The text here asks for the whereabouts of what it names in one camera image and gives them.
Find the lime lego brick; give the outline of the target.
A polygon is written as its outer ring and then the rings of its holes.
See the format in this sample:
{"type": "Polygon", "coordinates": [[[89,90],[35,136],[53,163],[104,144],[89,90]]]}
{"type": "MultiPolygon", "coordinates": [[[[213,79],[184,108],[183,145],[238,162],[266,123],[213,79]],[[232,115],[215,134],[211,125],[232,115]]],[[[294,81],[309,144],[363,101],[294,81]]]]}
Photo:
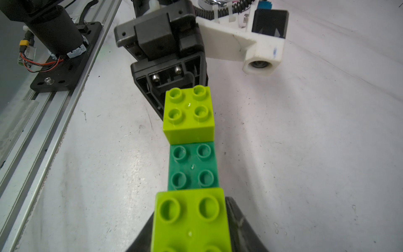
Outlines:
{"type": "Polygon", "coordinates": [[[214,141],[215,120],[210,88],[197,85],[167,91],[163,132],[171,145],[214,141]]]}
{"type": "Polygon", "coordinates": [[[157,193],[151,251],[230,252],[231,250],[223,189],[157,193]]]}

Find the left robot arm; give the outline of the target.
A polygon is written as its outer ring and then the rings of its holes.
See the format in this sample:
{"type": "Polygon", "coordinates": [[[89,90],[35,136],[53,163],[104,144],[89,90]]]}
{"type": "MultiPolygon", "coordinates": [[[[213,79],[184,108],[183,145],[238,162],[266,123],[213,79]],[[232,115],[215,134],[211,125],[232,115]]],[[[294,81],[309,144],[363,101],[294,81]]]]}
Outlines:
{"type": "MultiPolygon", "coordinates": [[[[99,22],[85,22],[95,1],[74,23],[59,1],[1,1],[1,11],[28,30],[20,43],[19,61],[37,67],[31,89],[40,92],[73,90],[94,50],[99,22]]],[[[156,113],[164,114],[165,94],[172,88],[207,86],[204,43],[190,1],[134,1],[136,18],[115,28],[115,40],[134,58],[136,86],[156,113]]]]}

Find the dark green long lego brick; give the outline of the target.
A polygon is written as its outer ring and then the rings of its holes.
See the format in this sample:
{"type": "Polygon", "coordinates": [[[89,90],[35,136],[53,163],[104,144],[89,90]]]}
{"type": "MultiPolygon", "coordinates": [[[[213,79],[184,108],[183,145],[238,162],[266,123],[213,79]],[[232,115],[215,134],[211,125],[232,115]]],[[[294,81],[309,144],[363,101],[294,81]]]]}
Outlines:
{"type": "Polygon", "coordinates": [[[219,176],[213,142],[170,146],[169,191],[218,188],[219,176]]]}

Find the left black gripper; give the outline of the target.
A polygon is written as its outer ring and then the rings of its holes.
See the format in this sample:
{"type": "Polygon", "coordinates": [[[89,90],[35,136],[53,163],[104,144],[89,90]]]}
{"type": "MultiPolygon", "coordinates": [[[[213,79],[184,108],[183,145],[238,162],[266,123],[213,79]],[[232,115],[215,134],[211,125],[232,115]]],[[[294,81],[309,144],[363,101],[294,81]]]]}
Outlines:
{"type": "Polygon", "coordinates": [[[173,1],[137,16],[116,26],[114,35],[116,45],[136,59],[133,80],[160,118],[167,91],[208,85],[204,43],[191,1],[173,1]]]}

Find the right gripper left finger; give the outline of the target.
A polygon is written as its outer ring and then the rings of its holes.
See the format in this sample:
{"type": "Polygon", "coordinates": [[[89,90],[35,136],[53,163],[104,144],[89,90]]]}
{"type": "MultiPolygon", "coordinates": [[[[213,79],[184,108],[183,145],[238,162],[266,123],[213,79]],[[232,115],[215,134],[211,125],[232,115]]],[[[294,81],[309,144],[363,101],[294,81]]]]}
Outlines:
{"type": "Polygon", "coordinates": [[[126,252],[150,252],[151,242],[152,242],[152,230],[153,230],[153,219],[154,213],[151,214],[150,218],[140,231],[139,235],[136,237],[134,242],[129,246],[126,252]]]}

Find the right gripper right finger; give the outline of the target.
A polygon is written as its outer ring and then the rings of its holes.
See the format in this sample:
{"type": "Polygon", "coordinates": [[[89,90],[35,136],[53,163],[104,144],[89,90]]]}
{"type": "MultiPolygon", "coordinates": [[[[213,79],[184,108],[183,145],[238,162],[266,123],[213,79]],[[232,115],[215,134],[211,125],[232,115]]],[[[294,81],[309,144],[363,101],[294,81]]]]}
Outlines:
{"type": "Polygon", "coordinates": [[[235,199],[225,197],[230,240],[233,252],[269,252],[259,239],[235,199]]]}

